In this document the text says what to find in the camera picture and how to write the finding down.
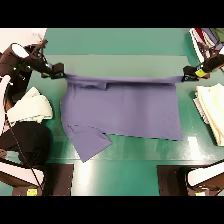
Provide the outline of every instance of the yellow label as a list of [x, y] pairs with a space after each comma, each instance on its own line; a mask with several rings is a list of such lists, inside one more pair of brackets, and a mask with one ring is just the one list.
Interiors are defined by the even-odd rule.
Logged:
[[37, 196], [37, 189], [28, 189], [27, 196]]
[[196, 74], [198, 77], [203, 77], [203, 76], [205, 76], [207, 73], [205, 73], [202, 69], [199, 69], [198, 71], [195, 72], [195, 74]]
[[205, 192], [195, 193], [196, 196], [205, 196]]

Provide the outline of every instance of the stack of folded cloth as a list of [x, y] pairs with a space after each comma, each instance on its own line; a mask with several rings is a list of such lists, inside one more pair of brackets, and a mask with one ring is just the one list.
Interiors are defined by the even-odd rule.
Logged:
[[218, 146], [224, 146], [224, 86], [196, 87], [195, 105], [206, 124], [211, 126]]

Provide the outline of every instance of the purple shirt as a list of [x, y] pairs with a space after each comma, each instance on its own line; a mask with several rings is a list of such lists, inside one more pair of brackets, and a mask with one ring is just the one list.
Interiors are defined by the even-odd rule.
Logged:
[[182, 140], [175, 86], [182, 76], [66, 79], [62, 125], [83, 162], [111, 144], [105, 134]]

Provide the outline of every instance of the clothing pile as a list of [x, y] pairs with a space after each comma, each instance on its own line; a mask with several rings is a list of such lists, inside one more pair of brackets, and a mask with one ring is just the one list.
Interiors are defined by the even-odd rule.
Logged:
[[108, 147], [112, 142], [106, 134], [182, 140], [175, 86], [182, 78], [67, 74], [62, 125], [80, 159], [85, 162]]
[[189, 32], [201, 63], [223, 48], [224, 28], [191, 28]]
[[211, 126], [218, 146], [224, 146], [224, 86], [196, 87], [195, 105], [206, 124]]
[[[0, 87], [6, 86], [6, 81], [3, 78]], [[0, 90], [0, 149], [18, 152], [23, 165], [27, 165], [27, 161], [31, 166], [43, 166], [48, 159], [51, 136], [49, 129], [41, 122], [43, 119], [52, 119], [53, 111], [49, 101], [36, 88], [31, 88], [15, 106], [7, 111], [12, 132], [5, 123], [3, 106], [5, 89], [0, 88]]]

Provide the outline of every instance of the green table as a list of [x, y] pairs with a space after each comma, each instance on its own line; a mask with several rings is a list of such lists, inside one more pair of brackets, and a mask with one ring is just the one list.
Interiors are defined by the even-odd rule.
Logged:
[[[182, 74], [187, 64], [197, 64], [188, 29], [49, 29], [47, 59], [65, 63], [67, 73], [88, 76], [165, 77]], [[207, 164], [224, 157], [210, 128], [193, 103], [197, 85], [224, 84], [221, 71], [210, 80], [177, 85], [183, 141], [109, 135], [113, 144], [86, 163], [66, 137], [59, 102], [65, 80], [45, 80], [34, 73], [35, 86], [54, 110], [45, 121], [53, 133], [49, 162], [74, 163], [72, 195], [159, 195], [156, 165]], [[18, 161], [15, 153], [8, 159]], [[1, 195], [11, 188], [1, 184]]]

